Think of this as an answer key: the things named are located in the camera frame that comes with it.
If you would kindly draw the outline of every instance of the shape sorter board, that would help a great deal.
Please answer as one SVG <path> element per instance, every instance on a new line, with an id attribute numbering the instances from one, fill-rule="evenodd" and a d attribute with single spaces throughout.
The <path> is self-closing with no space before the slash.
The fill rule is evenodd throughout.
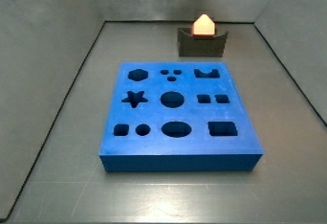
<path id="1" fill-rule="evenodd" d="M 263 155 L 223 62 L 129 62 L 117 74 L 105 171 L 252 170 Z"/>

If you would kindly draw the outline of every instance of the metal floor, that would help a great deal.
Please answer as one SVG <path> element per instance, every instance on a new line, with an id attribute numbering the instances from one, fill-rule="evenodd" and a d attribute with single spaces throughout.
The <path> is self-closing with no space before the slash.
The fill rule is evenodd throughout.
<path id="1" fill-rule="evenodd" d="M 185 24 L 107 23 L 8 222 L 327 222 L 327 129 L 253 25 L 223 58 L 180 58 Z M 104 173 L 97 156 L 121 61 L 224 61 L 265 155 L 252 172 Z"/>

